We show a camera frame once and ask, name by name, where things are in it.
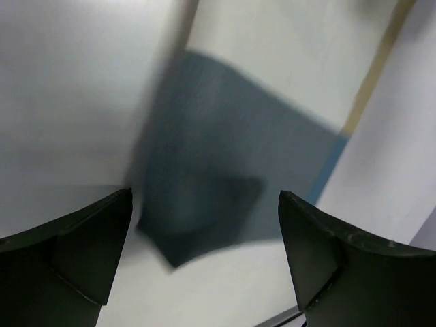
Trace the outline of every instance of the dark gray fabric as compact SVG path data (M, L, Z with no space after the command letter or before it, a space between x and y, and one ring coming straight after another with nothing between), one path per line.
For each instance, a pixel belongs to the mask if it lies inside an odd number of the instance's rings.
M280 190L305 198L337 139L234 69L193 52L159 110L139 228L175 266L219 247L281 238Z

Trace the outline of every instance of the white wall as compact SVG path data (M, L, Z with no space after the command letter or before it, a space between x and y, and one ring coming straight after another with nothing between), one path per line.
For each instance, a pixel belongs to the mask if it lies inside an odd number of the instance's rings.
M189 48L339 131L396 0L201 0Z

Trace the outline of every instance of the gray cloth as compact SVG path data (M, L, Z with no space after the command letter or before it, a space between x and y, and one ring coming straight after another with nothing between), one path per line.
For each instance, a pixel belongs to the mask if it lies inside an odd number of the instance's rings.
M279 192L305 198L337 139L227 65L192 52L158 110L138 226L173 266L281 238Z

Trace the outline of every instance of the white surface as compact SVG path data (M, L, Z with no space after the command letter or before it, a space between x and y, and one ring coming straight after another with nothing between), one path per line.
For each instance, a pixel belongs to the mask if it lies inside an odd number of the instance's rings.
M339 131L396 0L200 0L189 48Z
M434 13L415 4L318 205L406 244L436 206Z
M2 1L0 174L120 185L182 4Z
M294 305L282 242L224 249L171 271L131 228L97 327L253 327Z

